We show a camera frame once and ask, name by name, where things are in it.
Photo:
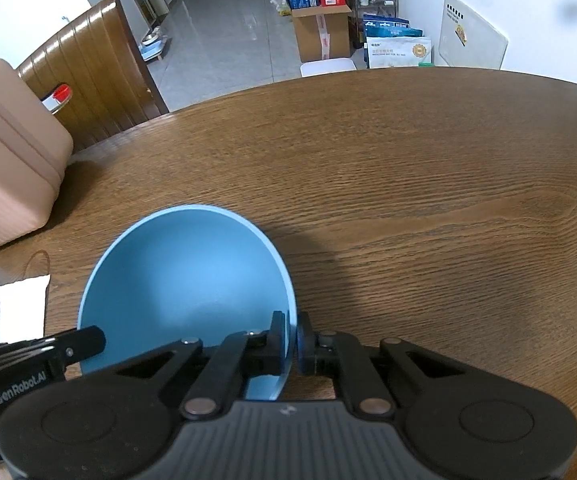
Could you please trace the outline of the cardboard box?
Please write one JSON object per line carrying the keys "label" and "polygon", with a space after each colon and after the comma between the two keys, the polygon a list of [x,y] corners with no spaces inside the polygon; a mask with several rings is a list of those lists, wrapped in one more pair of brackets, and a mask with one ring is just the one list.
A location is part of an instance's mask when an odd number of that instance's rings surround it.
{"label": "cardboard box", "polygon": [[303,63],[349,58],[348,6],[313,6],[292,11],[299,57]]}

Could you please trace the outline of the pink ribbed suitcase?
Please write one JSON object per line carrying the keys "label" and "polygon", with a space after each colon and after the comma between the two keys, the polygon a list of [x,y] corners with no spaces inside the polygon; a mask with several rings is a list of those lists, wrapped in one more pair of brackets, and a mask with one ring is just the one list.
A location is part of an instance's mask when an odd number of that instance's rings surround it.
{"label": "pink ribbed suitcase", "polygon": [[73,149],[65,127],[0,58],[0,246],[46,225]]}

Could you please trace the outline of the white framed board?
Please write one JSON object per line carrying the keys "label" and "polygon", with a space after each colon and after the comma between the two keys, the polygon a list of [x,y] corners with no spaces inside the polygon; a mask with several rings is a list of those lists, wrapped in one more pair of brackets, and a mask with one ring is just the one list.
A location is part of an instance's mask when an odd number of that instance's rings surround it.
{"label": "white framed board", "polygon": [[500,70],[509,41],[461,0],[444,0],[438,53],[455,67]]}

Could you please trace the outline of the white paper napkin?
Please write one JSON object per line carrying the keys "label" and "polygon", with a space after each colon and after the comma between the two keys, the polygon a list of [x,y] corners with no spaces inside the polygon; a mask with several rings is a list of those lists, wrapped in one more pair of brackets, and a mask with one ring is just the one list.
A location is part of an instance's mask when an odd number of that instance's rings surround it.
{"label": "white paper napkin", "polygon": [[42,275],[0,286],[0,344],[44,337],[50,279]]}

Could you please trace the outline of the white stool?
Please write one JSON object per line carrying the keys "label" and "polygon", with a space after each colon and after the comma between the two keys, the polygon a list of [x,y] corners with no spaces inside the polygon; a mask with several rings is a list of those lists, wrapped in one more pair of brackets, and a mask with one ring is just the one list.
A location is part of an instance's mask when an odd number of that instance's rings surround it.
{"label": "white stool", "polygon": [[328,58],[327,60],[306,62],[301,65],[303,78],[326,74],[353,72],[357,70],[351,58]]}

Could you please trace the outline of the large blue bowl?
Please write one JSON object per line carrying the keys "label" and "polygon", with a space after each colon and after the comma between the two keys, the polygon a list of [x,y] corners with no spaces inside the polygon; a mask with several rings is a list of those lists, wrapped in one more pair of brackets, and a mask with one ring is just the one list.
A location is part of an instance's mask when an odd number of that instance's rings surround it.
{"label": "large blue bowl", "polygon": [[91,374],[181,339],[217,346],[236,332],[269,330],[275,311],[285,315],[288,359],[297,327],[294,287],[255,224],[216,206],[157,211],[122,233],[88,279],[78,325],[100,327],[106,346],[80,368]]}

